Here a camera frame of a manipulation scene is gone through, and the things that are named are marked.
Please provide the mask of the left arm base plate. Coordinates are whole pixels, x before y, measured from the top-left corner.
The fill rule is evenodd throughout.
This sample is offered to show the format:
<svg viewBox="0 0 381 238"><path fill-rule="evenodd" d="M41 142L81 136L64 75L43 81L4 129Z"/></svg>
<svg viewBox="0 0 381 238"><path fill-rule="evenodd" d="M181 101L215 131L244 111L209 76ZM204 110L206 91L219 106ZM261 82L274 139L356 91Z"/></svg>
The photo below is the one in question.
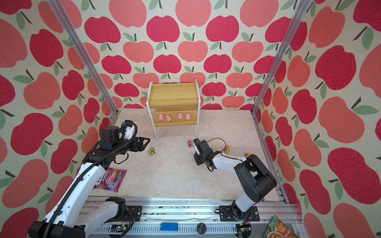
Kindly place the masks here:
<svg viewBox="0 0 381 238"><path fill-rule="evenodd" d="M142 214L142 206L126 206L126 218L134 218L135 222L139 222Z"/></svg>

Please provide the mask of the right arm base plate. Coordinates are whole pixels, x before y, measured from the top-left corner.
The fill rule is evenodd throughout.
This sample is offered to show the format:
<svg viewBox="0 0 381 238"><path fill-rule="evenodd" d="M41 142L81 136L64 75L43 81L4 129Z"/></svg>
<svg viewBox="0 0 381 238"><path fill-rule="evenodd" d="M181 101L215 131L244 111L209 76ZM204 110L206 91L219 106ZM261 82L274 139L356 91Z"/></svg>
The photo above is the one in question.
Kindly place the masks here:
<svg viewBox="0 0 381 238"><path fill-rule="evenodd" d="M246 212L242 212L238 207L219 206L215 213L220 216L221 222L249 222L260 221L259 212L256 206L252 206Z"/></svg>

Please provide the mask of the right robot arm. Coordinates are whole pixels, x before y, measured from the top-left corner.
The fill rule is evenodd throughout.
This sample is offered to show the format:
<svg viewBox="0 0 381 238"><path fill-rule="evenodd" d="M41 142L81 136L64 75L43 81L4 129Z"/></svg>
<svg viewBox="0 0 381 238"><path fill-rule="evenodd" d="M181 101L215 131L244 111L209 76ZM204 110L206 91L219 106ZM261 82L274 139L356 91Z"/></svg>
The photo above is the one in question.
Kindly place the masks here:
<svg viewBox="0 0 381 238"><path fill-rule="evenodd" d="M225 214L237 221L247 221L250 210L264 199L276 186L277 181L258 156L231 157L223 151L213 151L205 140L193 140L196 149L196 164L205 164L210 172L225 170L236 174L244 190L242 195L232 202L232 208Z"/></svg>

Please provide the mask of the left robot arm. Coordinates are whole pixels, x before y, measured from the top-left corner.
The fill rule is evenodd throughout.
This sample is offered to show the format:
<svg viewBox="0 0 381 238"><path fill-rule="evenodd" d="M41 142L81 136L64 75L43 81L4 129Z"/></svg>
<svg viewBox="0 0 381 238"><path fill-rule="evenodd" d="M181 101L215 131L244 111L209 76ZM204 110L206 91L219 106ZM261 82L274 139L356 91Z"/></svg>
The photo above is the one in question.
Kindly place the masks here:
<svg viewBox="0 0 381 238"><path fill-rule="evenodd" d="M135 222L126 201L109 197L104 203L79 219L79 213L94 186L100 181L118 155L142 152L150 139L138 137L138 126L126 120L120 127L109 126L101 131L101 139L86 154L79 173L57 205L42 221L34 221L28 229L32 238L87 238L101 225L114 221Z"/></svg>

